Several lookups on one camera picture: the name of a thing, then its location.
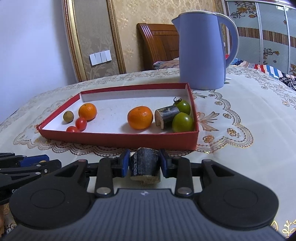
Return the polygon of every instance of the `white logo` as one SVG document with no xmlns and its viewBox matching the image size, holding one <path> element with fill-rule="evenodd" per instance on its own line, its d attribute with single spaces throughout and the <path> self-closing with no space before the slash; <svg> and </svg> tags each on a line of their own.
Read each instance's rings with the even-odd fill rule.
<svg viewBox="0 0 296 241">
<path fill-rule="evenodd" d="M 143 195 L 143 196 L 147 196 L 148 194 L 149 194 L 149 192 L 147 192 L 147 191 L 143 191 L 143 192 L 140 192 L 141 193 L 141 195 Z"/>
</svg>

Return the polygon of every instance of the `mandarin orange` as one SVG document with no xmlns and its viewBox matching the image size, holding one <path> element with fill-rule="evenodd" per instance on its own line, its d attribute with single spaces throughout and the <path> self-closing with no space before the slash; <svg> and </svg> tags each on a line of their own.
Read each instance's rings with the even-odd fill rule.
<svg viewBox="0 0 296 241">
<path fill-rule="evenodd" d="M 148 128 L 153 121 L 153 113 L 147 106 L 138 106 L 128 113 L 128 123 L 131 128 L 143 130 Z"/>
<path fill-rule="evenodd" d="M 78 110 L 79 117 L 82 117 L 87 121 L 94 119 L 96 117 L 96 113 L 96 107 L 92 103 L 83 104 Z"/>
</svg>

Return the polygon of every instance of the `table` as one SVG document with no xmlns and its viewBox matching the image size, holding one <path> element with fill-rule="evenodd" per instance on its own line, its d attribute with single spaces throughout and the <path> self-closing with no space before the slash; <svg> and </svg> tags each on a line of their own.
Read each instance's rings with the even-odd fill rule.
<svg viewBox="0 0 296 241">
<path fill-rule="evenodd" d="M 296 92 L 266 74 L 244 67 L 228 67 L 231 80 L 214 91 L 192 91 L 200 134 L 196 151 L 170 151 L 171 156 L 186 156 L 191 162 L 212 159 L 271 188 L 279 198 L 279 210 L 272 226 L 284 237 L 296 229 Z M 105 148 L 46 140 L 36 125 L 71 96 L 94 88 L 179 81 L 179 69 L 160 69 L 104 77 L 69 85 L 32 98 L 0 126 L 0 152 L 16 155 L 47 154 L 63 166 L 77 159 L 97 162 L 121 153 L 120 148 Z M 88 191 L 94 190 L 91 178 Z M 164 179 L 154 186 L 141 186 L 129 178 L 115 178 L 118 187 L 172 188 L 176 180 Z M 201 191 L 194 178 L 194 191 Z M 15 226 L 8 205 L 2 207 L 5 229 Z"/>
</svg>

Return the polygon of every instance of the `green fruit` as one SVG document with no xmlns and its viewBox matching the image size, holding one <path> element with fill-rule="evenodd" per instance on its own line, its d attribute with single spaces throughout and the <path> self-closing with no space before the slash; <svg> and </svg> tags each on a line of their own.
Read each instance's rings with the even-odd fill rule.
<svg viewBox="0 0 296 241">
<path fill-rule="evenodd" d="M 175 98 L 173 105 L 175 105 L 179 109 L 180 112 L 190 115 L 191 107 L 190 107 L 190 104 L 186 100 L 182 100 L 182 99 L 177 100 L 177 98 Z"/>
<path fill-rule="evenodd" d="M 63 115 L 63 119 L 65 122 L 70 123 L 74 120 L 74 114 L 72 111 L 67 110 L 64 115 Z"/>
<path fill-rule="evenodd" d="M 194 131 L 194 121 L 188 114 L 180 112 L 175 115 L 172 128 L 174 132 Z"/>
</svg>

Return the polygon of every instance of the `light switch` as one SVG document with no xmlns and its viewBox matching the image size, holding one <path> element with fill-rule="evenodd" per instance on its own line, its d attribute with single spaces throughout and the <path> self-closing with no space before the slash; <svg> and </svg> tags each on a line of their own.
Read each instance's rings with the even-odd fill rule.
<svg viewBox="0 0 296 241">
<path fill-rule="evenodd" d="M 91 61 L 91 65 L 92 65 L 92 66 L 94 66 L 94 65 L 97 64 L 97 62 L 96 62 L 96 57 L 95 57 L 95 54 L 94 54 L 94 53 L 89 55 L 89 59 L 90 59 L 90 61 Z"/>
<path fill-rule="evenodd" d="M 101 59 L 100 52 L 95 53 L 94 55 L 96 56 L 96 64 L 101 64 L 101 63 L 103 63 L 103 61 L 102 61 L 102 59 Z"/>
<path fill-rule="evenodd" d="M 107 59 L 107 61 L 111 61 L 112 58 L 111 58 L 110 50 L 106 50 L 106 51 L 105 51 L 105 54 L 106 54 L 106 59 Z"/>
<path fill-rule="evenodd" d="M 100 52 L 100 54 L 101 54 L 101 58 L 102 58 L 102 63 L 105 63 L 105 62 L 107 62 L 107 58 L 106 58 L 105 51 L 103 51 L 103 52 Z"/>
</svg>

